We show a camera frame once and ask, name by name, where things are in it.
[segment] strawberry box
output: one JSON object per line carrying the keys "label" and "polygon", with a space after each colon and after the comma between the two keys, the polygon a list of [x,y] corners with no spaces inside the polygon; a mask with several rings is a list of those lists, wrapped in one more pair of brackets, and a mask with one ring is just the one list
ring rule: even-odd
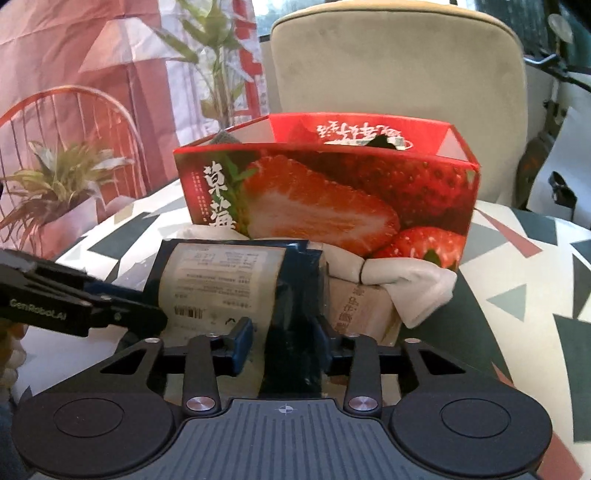
{"label": "strawberry box", "polygon": [[[282,113],[228,132],[240,143],[211,136],[174,152],[193,223],[459,265],[479,166],[453,125]],[[362,146],[378,140],[389,148]]]}

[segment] red wire chair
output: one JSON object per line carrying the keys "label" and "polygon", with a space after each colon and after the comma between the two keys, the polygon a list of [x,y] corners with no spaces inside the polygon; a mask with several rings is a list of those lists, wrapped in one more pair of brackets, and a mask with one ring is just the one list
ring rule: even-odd
{"label": "red wire chair", "polygon": [[[0,116],[2,177],[22,168],[38,168],[29,141],[41,142],[54,151],[58,146],[82,142],[110,148],[115,157],[131,158],[134,162],[114,169],[115,182],[101,188],[105,204],[118,196],[146,195],[141,177],[145,155],[138,130],[127,109],[105,92],[81,85],[60,86],[31,95]],[[5,185],[0,215],[4,217],[19,202],[20,198],[11,194],[11,186]],[[18,245],[20,232],[16,230],[10,238],[7,231],[0,232],[2,242]],[[29,248],[25,248],[34,249],[33,241],[29,243]]]}

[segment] metal pin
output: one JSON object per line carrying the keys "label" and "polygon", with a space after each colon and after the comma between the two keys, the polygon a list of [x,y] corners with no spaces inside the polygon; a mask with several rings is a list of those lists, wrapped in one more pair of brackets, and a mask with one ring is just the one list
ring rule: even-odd
{"label": "metal pin", "polygon": [[349,407],[356,411],[371,411],[378,406],[378,402],[371,397],[355,397],[349,400]]}
{"label": "metal pin", "polygon": [[216,402],[210,397],[193,397],[187,400],[186,405],[189,410],[208,411],[216,406]]}

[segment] beige chair back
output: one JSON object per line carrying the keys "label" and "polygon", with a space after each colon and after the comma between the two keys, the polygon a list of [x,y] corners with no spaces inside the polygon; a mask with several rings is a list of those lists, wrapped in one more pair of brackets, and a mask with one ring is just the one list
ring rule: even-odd
{"label": "beige chair back", "polygon": [[479,198],[513,184],[527,140],[515,34],[488,15],[414,0],[342,0],[271,33],[284,112],[368,112],[453,123],[482,166]]}

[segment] strawberry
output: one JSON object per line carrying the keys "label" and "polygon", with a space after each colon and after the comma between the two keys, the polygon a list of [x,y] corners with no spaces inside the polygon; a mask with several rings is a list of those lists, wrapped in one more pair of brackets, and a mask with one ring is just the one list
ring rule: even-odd
{"label": "strawberry", "polygon": [[284,155],[262,157],[248,168],[257,169],[242,183],[251,238],[307,238],[366,257],[400,229],[390,205]]}
{"label": "strawberry", "polygon": [[433,226],[416,226],[403,230],[392,243],[373,254],[373,258],[408,257],[433,262],[456,270],[466,237]]}
{"label": "strawberry", "polygon": [[306,155],[298,159],[313,170],[339,183],[375,195],[391,205],[403,228],[438,224],[444,213],[463,206],[469,192],[473,198],[473,172],[441,162],[396,157],[338,154]]}

